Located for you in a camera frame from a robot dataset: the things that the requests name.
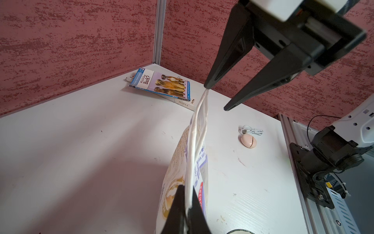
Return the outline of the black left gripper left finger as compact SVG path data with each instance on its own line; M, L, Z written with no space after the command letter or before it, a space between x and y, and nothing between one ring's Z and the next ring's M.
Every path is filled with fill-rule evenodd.
M161 234L183 234L185 219L185 186L179 185Z

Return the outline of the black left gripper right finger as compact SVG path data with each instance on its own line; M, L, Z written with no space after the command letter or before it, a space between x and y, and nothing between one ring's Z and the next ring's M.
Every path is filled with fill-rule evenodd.
M211 234L195 190L192 193L192 207L188 209L187 225L188 234Z

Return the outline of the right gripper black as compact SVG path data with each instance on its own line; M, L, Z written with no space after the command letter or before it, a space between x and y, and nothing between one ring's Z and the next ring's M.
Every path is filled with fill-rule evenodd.
M302 1L284 22L254 1L232 8L215 62L204 87L211 89L254 46L271 61L224 107L289 83L305 70L316 75L366 39L366 32L317 1Z

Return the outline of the white patterned breakfast bowl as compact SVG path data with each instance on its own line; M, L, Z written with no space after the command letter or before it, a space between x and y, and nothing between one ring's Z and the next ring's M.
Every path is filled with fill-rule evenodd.
M229 231L227 234L254 234L253 232L245 229L235 229L232 231Z

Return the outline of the oats bag white purple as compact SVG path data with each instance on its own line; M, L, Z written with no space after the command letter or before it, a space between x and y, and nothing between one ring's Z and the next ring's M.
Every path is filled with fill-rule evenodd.
M208 155L205 146L208 120L208 92L205 90L196 106L189 126L184 130L165 174L155 233L160 234L168 218L177 188L185 186L185 228L187 234L188 209L192 207L192 193L195 190L206 219L208 193Z

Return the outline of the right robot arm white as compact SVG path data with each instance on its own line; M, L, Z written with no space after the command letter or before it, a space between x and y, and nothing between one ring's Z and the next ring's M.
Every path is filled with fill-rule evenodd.
M231 10L215 62L205 81L211 89L252 48L269 63L224 107L230 111L250 98L291 82L300 73L315 75L344 57L366 38L348 21L347 6L331 9L321 1L238 1ZM363 162L374 144L374 98L318 132L312 150L290 147L306 174L345 171Z

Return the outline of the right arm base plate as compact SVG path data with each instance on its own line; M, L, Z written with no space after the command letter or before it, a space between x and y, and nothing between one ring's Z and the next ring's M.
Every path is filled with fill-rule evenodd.
M323 178L335 169L342 170L342 161L351 153L351 145L315 143L312 150L307 150L291 143L290 150L304 197L334 209Z

